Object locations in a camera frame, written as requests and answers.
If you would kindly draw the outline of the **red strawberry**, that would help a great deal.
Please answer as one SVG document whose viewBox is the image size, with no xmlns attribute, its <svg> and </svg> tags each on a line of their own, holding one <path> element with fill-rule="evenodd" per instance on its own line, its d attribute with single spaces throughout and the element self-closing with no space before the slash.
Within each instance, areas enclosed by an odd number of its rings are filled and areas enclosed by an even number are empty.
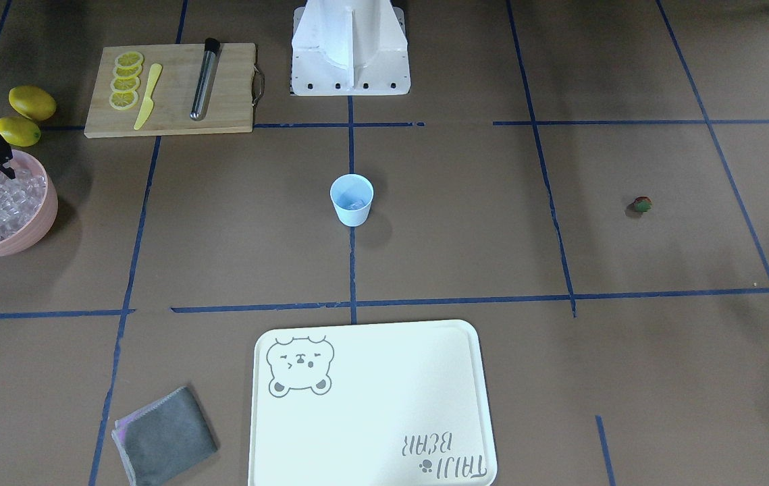
<svg viewBox="0 0 769 486">
<path fill-rule="evenodd" d="M 630 207 L 635 213 L 647 213 L 652 209 L 653 205 L 654 204 L 652 202 L 652 199 L 650 199 L 650 197 L 638 196 L 631 203 Z"/>
</svg>

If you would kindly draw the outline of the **light blue plastic cup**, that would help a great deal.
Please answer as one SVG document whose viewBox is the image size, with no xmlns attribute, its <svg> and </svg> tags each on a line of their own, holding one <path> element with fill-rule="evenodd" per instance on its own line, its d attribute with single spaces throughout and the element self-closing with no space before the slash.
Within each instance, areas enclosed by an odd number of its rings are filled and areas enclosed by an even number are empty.
<svg viewBox="0 0 769 486">
<path fill-rule="evenodd" d="M 337 218 L 347 227 L 358 227 L 366 222 L 374 196 L 372 183 L 359 174 L 341 175 L 329 188 L 329 199 Z"/>
</svg>

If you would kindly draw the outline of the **pink bowl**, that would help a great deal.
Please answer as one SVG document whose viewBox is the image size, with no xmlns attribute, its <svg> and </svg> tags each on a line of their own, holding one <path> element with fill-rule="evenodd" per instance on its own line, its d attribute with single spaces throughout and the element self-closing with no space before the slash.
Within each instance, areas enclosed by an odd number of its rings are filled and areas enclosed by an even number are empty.
<svg viewBox="0 0 769 486">
<path fill-rule="evenodd" d="M 14 150 L 8 166 L 15 176 L 0 172 L 0 257 L 38 243 L 51 229 L 58 210 L 56 188 L 41 162 Z"/>
</svg>

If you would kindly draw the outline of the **yellow lemon near bowl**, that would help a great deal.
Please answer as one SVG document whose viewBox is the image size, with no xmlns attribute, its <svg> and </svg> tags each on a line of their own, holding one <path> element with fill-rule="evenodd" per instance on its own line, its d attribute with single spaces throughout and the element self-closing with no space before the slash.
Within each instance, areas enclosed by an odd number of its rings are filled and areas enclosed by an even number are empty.
<svg viewBox="0 0 769 486">
<path fill-rule="evenodd" d="M 29 147 L 41 141 L 42 130 L 25 117 L 1 117 L 0 135 L 10 145 Z"/>
</svg>

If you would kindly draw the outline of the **yellow lemon far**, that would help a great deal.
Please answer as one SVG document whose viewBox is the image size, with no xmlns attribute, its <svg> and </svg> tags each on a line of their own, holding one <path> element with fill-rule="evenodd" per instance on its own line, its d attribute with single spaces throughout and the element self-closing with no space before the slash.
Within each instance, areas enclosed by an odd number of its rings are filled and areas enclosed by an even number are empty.
<svg viewBox="0 0 769 486">
<path fill-rule="evenodd" d="M 15 86 L 8 92 L 8 101 L 17 113 L 36 122 L 51 119 L 57 111 L 50 93 L 35 85 Z"/>
</svg>

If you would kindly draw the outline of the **wooden cutting board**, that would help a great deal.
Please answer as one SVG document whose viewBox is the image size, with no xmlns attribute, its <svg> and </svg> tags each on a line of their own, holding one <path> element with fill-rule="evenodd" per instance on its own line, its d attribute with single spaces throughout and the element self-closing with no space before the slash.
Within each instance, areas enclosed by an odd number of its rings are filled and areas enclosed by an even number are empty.
<svg viewBox="0 0 769 486">
<path fill-rule="evenodd" d="M 253 91 L 255 79 L 263 77 L 255 64 L 257 46 L 254 43 L 221 44 L 203 118 L 195 121 L 190 117 L 190 111 L 203 49 L 203 44 L 103 47 L 84 135 L 87 138 L 116 138 L 251 132 L 254 105 L 263 95 L 261 91 Z M 134 129 L 140 103 L 128 110 L 115 110 L 109 104 L 115 58 L 127 51 L 138 51 L 144 56 L 143 71 L 138 75 L 141 81 L 138 96 L 144 95 L 151 65 L 159 63 L 163 67 L 152 94 L 155 108 L 140 129 Z"/>
</svg>

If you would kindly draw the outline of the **yellow plastic knife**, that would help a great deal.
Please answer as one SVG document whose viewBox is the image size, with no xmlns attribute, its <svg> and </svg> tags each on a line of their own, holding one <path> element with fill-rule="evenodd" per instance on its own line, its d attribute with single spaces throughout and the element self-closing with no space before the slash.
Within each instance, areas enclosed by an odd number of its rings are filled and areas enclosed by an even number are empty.
<svg viewBox="0 0 769 486">
<path fill-rule="evenodd" d="M 138 110 L 138 115 L 134 121 L 133 130 L 140 130 L 147 120 L 149 120 L 153 109 L 155 108 L 153 93 L 155 92 L 155 87 L 162 71 L 163 66 L 160 63 L 153 63 L 150 65 L 146 86 L 144 86 L 144 96 L 141 99 L 140 110 Z"/>
</svg>

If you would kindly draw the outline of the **lemon slices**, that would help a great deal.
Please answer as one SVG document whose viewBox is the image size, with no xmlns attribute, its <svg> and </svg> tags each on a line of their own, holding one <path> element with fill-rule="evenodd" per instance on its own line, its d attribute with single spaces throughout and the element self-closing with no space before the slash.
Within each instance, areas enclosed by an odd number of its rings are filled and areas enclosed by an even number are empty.
<svg viewBox="0 0 769 486">
<path fill-rule="evenodd" d="M 125 51 L 113 59 L 109 105 L 117 111 L 125 111 L 138 102 L 138 87 L 143 71 L 144 55 L 138 51 Z"/>
</svg>

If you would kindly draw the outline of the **grey folded cloth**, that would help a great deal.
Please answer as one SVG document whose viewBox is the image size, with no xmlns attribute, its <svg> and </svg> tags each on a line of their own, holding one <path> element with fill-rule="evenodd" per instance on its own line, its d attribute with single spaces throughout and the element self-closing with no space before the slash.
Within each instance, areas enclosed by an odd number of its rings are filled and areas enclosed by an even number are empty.
<svg viewBox="0 0 769 486">
<path fill-rule="evenodd" d="M 111 438 L 130 485 L 165 485 L 219 449 L 187 385 L 115 421 Z"/>
</svg>

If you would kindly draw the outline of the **cream bear tray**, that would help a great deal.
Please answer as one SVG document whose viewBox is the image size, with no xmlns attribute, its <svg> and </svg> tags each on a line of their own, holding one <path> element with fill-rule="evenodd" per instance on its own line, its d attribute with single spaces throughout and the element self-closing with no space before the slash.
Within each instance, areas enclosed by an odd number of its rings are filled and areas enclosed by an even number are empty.
<svg viewBox="0 0 769 486">
<path fill-rule="evenodd" d="M 274 329 L 255 344 L 250 485 L 492 485 L 468 322 Z"/>
</svg>

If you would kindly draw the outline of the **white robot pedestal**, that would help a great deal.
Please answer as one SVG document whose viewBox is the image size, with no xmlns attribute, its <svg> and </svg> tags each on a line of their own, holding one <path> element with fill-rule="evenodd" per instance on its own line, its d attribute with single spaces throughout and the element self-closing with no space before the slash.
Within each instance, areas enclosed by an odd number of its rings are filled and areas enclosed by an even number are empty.
<svg viewBox="0 0 769 486">
<path fill-rule="evenodd" d="M 410 92 L 404 12 L 390 1 L 307 1 L 294 10 L 291 46 L 292 95 Z"/>
</svg>

